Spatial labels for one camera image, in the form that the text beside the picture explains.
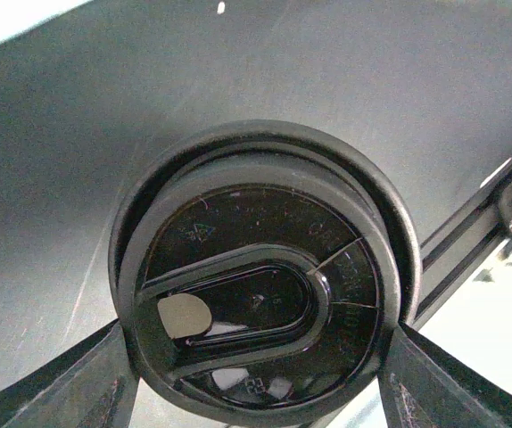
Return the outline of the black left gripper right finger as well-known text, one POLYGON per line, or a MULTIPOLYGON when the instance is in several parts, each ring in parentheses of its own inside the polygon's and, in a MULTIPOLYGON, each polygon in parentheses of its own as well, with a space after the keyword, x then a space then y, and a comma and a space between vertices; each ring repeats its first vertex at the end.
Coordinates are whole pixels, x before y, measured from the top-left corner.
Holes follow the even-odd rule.
POLYGON ((405 324, 378 383, 389 427, 512 427, 512 394, 405 324))

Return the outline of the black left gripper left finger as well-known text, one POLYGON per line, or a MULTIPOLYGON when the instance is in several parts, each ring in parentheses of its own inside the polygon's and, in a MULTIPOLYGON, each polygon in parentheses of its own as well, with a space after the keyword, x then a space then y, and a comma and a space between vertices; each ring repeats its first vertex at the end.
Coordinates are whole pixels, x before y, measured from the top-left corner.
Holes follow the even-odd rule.
POLYGON ((127 427, 138 383, 115 320, 0 391, 0 427, 127 427))

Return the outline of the black cup lid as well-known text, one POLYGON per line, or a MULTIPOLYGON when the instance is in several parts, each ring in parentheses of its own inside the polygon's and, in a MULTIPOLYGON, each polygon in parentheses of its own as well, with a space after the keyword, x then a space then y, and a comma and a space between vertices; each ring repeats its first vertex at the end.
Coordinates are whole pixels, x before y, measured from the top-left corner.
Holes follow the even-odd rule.
POLYGON ((287 426, 355 399, 412 320, 422 260, 391 181, 314 128, 225 124, 120 205, 111 296, 139 376, 188 412, 287 426))

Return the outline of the light blue paper bag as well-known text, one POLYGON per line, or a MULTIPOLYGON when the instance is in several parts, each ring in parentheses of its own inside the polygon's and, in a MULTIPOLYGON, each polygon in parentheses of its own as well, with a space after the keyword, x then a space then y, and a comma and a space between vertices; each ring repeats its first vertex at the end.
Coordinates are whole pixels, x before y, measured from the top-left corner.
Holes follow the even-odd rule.
POLYGON ((28 33, 84 4, 88 1, 0 1, 0 56, 13 54, 28 33))

